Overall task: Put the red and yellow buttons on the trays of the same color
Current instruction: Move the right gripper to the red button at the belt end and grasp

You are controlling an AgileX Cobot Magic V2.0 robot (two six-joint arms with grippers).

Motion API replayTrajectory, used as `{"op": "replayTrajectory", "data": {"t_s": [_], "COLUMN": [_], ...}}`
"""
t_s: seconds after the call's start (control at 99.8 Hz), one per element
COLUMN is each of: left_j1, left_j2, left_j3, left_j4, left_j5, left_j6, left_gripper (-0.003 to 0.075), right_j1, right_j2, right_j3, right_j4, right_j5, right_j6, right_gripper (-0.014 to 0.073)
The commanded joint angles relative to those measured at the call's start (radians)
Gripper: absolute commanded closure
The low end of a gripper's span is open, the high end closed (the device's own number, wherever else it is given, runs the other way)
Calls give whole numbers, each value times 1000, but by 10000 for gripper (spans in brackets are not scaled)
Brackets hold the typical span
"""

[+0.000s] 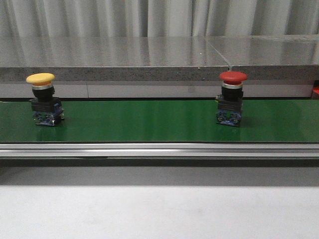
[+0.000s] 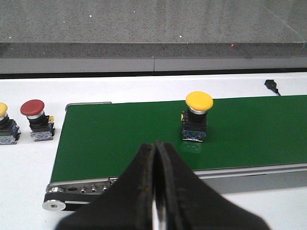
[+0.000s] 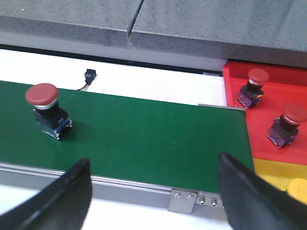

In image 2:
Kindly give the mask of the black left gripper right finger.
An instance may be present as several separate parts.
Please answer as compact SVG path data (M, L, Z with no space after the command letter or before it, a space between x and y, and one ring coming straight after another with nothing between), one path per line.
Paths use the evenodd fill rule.
M261 217L228 201L196 176L171 143L156 143L153 165L155 198L163 229L270 228Z

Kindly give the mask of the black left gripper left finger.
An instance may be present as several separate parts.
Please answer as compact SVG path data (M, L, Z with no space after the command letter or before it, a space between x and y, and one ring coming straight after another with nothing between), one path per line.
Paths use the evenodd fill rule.
M124 173L92 203L63 218L58 230L151 230L154 147L142 144Z

